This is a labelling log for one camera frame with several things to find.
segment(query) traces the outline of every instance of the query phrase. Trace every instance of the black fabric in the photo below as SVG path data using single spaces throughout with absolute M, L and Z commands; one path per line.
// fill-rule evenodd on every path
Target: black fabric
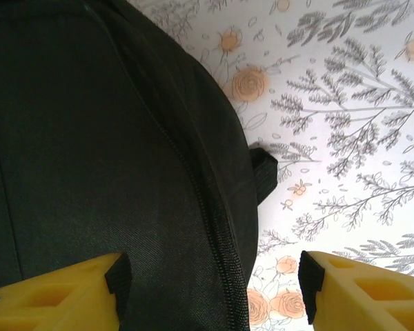
M 109 293 L 115 295 L 118 319 L 122 322 L 129 299 L 130 284 L 132 283 L 129 256 L 126 253 L 121 254 L 104 277 Z
M 257 204 L 264 201 L 277 186 L 277 160 L 262 148 L 250 151 L 255 173 Z
M 0 4 L 0 287 L 130 257 L 121 330 L 249 330 L 257 191 L 213 79 L 124 0 Z
M 322 291 L 325 269 L 305 250 L 301 253 L 299 262 L 299 284 L 304 297 L 308 324 L 313 324 L 316 316 L 316 294 Z

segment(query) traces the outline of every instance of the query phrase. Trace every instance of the floral wallpaper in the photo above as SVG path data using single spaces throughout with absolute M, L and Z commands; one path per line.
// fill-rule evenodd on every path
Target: floral wallpaper
M 252 330 L 312 330 L 302 250 L 414 275 L 414 0 L 130 2 L 215 78 L 248 144 L 279 160 L 259 207 Z

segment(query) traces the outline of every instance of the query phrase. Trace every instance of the orange rose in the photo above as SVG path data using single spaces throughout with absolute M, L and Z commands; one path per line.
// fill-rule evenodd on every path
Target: orange rose
M 300 319 L 305 315 L 305 305 L 302 294 L 297 292 L 280 292 L 270 301 L 272 309 L 285 317 Z
M 277 261 L 276 270 L 280 274 L 292 274 L 296 271 L 297 262 L 292 257 L 283 257 Z
M 223 52 L 233 52 L 241 45 L 241 41 L 241 31 L 234 27 L 230 27 L 221 35 L 221 43 L 219 44 L 219 47 Z
M 232 98 L 237 101 L 256 101 L 265 91 L 267 74 L 255 66 L 238 71 L 232 80 Z
M 252 289 L 247 289 L 248 313 L 250 315 L 250 325 L 259 325 L 268 318 L 268 300 L 266 297 Z

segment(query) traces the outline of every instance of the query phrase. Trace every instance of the black zipper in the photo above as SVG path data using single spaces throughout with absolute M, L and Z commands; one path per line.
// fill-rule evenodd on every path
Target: black zipper
M 186 172 L 192 182 L 195 194 L 198 200 L 199 209 L 201 211 L 201 217 L 203 222 L 207 225 L 209 231 L 207 231 L 208 242 L 213 253 L 213 258 L 219 270 L 219 276 L 222 280 L 222 285 L 224 289 L 224 298 L 226 300 L 227 307 L 227 321 L 229 330 L 249 330 L 248 328 L 248 306 L 246 304 L 246 285 L 244 281 L 244 273 L 242 271 L 242 266 L 239 260 L 239 255 L 237 253 L 237 248 L 235 245 L 235 240 L 233 239 L 233 232 L 230 226 L 230 219 L 228 218 L 226 207 L 224 202 L 220 199 L 214 203 L 216 216 L 214 219 L 210 219 L 207 207 L 204 201 L 210 200 L 206 196 L 205 192 L 202 192 L 201 188 L 203 185 L 209 185 L 204 179 L 198 179 L 195 173 L 190 166 L 190 163 L 187 160 L 187 157 L 183 152 L 177 147 L 174 139 L 172 139 L 168 133 L 168 130 L 160 124 L 156 116 L 147 106 L 146 102 L 141 98 L 141 95 L 138 93 L 131 76 L 129 75 L 124 60 L 122 59 L 117 44 L 115 43 L 110 31 L 106 27 L 105 23 L 101 17 L 87 4 L 84 5 L 86 11 L 93 17 L 93 19 L 99 24 L 100 28 L 106 33 L 107 37 L 110 40 L 112 48 L 120 62 L 125 75 L 128 77 L 129 81 L 135 92 L 137 93 L 141 103 L 146 109 L 147 113 L 150 115 L 151 119 L 158 127 L 159 131 L 163 134 L 163 137 L 170 144 L 172 149 L 175 151 L 179 160 L 182 162 Z M 217 184 L 215 183 L 214 189 L 219 191 Z

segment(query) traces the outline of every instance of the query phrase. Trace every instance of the black strap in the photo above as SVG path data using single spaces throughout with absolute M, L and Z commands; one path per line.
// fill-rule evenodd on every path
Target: black strap
M 259 205 L 277 186 L 277 160 L 262 148 L 250 150 L 250 157 Z

